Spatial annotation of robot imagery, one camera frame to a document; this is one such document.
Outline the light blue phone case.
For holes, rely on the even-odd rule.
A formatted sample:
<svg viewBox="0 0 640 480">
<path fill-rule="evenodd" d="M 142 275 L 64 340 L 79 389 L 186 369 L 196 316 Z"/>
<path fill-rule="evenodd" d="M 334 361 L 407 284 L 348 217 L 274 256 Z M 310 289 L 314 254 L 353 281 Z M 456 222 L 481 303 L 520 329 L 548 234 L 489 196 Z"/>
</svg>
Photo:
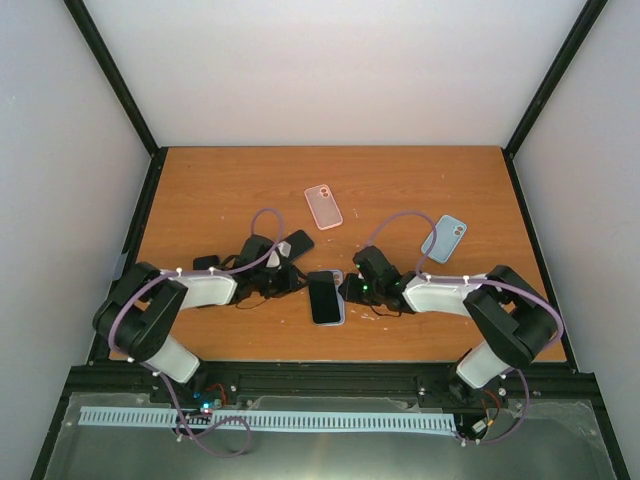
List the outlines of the light blue phone case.
<svg viewBox="0 0 640 480">
<path fill-rule="evenodd" d="M 428 258 L 445 264 L 453 255 L 467 231 L 467 225 L 461 220 L 445 214 L 435 224 L 435 233 L 431 232 L 421 246 L 421 253 Z"/>
</svg>

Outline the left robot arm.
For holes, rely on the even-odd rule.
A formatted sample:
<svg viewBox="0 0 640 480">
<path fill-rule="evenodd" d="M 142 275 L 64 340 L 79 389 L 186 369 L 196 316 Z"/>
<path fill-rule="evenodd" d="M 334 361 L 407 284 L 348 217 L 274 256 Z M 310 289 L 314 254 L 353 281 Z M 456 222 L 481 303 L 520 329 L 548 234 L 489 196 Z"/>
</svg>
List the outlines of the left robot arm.
<svg viewBox="0 0 640 480">
<path fill-rule="evenodd" d="M 100 306 L 93 327 L 110 349 L 164 374 L 184 401 L 197 402 L 207 393 L 207 373 L 204 361 L 170 335 L 178 313 L 238 305 L 253 294 L 268 300 L 297 292 L 306 277 L 294 262 L 313 248 L 313 240 L 297 230 L 278 244 L 253 234 L 237 255 L 196 258 L 193 272 L 140 262 Z"/>
</svg>

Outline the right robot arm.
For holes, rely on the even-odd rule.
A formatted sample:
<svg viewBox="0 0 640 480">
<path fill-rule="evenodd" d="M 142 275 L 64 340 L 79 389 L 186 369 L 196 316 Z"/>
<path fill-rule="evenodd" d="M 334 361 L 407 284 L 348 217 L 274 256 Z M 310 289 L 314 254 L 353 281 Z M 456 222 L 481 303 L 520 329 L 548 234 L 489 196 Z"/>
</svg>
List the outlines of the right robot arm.
<svg viewBox="0 0 640 480">
<path fill-rule="evenodd" d="M 495 378 L 531 365 L 564 334 L 558 311 L 506 265 L 472 276 L 420 270 L 402 274 L 373 245 L 357 252 L 353 262 L 357 271 L 346 275 L 338 288 L 348 303 L 473 320 L 482 342 L 456 362 L 448 379 L 448 390 L 460 404 L 468 404 Z"/>
</svg>

